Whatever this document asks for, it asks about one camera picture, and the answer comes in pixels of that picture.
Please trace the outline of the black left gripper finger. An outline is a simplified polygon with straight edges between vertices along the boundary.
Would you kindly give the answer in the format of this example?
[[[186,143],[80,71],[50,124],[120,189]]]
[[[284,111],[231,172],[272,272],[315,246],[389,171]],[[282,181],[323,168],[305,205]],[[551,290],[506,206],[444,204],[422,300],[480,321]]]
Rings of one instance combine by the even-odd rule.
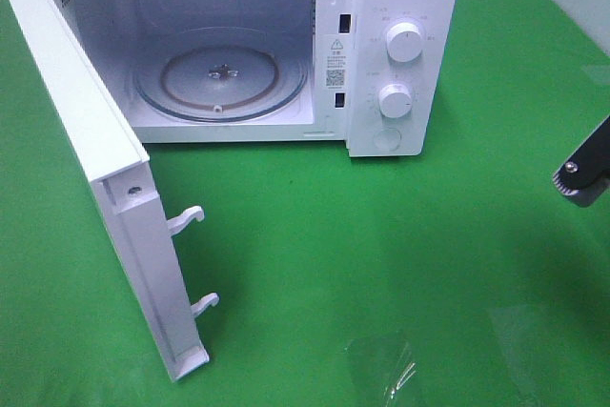
[[[559,193],[580,207],[609,188],[609,117],[606,117],[553,175]]]

